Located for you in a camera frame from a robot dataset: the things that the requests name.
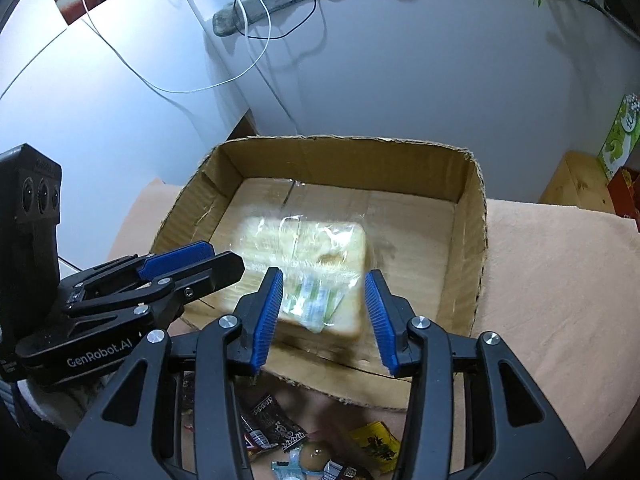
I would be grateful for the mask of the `small dark candy packet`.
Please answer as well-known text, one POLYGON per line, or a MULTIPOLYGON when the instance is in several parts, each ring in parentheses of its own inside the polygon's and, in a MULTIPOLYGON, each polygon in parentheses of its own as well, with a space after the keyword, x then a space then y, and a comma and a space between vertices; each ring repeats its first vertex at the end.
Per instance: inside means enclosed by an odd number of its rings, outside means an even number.
POLYGON ((307 431, 285 414, 271 393, 266 393, 251 408, 241 403, 240 421, 247 451, 254 454, 276 448, 288 451, 308 437, 307 431))

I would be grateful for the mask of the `yellow snack packet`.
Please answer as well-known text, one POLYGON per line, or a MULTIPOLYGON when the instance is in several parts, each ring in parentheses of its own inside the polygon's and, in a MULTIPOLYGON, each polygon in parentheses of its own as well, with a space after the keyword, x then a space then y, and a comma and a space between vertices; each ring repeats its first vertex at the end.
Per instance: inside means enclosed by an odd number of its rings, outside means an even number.
POLYGON ((384 422, 376 420, 366 426, 349 431, 349 437, 360 450, 374 461, 382 474, 395 470, 400 451, 400 441, 384 422))

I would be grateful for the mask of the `bread slice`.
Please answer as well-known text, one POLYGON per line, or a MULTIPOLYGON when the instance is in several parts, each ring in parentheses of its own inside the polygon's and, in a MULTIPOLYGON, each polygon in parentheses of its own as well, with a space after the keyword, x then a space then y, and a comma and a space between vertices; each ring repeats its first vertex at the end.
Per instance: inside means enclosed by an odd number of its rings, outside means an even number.
POLYGON ((230 304, 258 289, 270 266, 283 274, 280 319, 313 334, 352 339, 362 325, 361 285, 367 237, 357 222, 248 217, 230 242, 242 257, 242 280, 230 304))

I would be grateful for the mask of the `packaged braised egg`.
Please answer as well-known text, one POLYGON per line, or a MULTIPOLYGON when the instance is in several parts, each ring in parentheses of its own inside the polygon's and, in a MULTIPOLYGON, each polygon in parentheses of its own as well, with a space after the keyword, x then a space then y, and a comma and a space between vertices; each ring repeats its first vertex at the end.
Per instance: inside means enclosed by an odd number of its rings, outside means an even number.
POLYGON ((324 467, 332 458, 332 448, 326 441, 306 442, 291 448, 286 460, 271 463, 273 478, 278 480, 320 479, 324 467))

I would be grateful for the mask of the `large Snickers bar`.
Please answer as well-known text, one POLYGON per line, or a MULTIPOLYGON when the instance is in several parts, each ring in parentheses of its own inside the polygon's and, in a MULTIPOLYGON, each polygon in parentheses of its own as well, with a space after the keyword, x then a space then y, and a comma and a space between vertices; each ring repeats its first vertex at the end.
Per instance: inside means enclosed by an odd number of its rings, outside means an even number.
POLYGON ((345 462, 344 460, 329 460, 322 469, 321 480, 372 480, 370 472, 363 466, 345 462))

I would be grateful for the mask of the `white cabinet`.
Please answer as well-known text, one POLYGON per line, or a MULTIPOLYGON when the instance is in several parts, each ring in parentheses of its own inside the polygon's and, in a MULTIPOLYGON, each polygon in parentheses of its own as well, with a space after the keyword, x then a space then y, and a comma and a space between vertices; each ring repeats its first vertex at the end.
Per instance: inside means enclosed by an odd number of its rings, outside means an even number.
POLYGON ((58 251, 105 260, 150 181, 183 184, 247 112, 188 0, 107 0, 67 24, 20 0, 1 33, 1 145, 63 169, 58 251))

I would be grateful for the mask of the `open cardboard box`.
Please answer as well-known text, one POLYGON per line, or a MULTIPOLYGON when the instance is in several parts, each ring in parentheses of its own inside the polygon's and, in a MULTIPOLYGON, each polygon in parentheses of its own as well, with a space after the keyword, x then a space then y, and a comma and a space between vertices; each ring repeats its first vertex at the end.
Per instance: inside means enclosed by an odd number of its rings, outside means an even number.
POLYGON ((188 304, 201 328, 284 276, 265 365, 294 384, 401 410, 410 384, 388 374, 364 306, 379 270, 395 295, 450 333, 471 333, 487 250, 480 166, 462 148, 339 136, 255 136, 215 148, 178 195, 152 245, 204 240, 244 262, 239 283, 188 304))

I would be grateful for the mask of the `red storage box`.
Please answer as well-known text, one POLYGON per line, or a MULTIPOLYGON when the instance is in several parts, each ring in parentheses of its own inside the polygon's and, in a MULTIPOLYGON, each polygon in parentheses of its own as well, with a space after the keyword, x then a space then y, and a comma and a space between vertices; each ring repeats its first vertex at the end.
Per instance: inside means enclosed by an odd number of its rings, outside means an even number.
POLYGON ((640 230, 638 171, 626 167, 618 168, 608 182, 608 192, 615 213, 619 217, 634 220, 640 230))

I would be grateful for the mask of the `green juice carton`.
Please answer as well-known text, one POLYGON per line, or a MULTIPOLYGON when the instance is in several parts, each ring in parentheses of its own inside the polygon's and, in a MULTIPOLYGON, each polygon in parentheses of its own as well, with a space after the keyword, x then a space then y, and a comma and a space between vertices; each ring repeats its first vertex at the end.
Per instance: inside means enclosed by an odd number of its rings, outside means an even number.
POLYGON ((597 160, 609 181, 625 165, 639 141, 639 110, 638 93, 626 94, 620 101, 612 126, 598 153, 597 160))

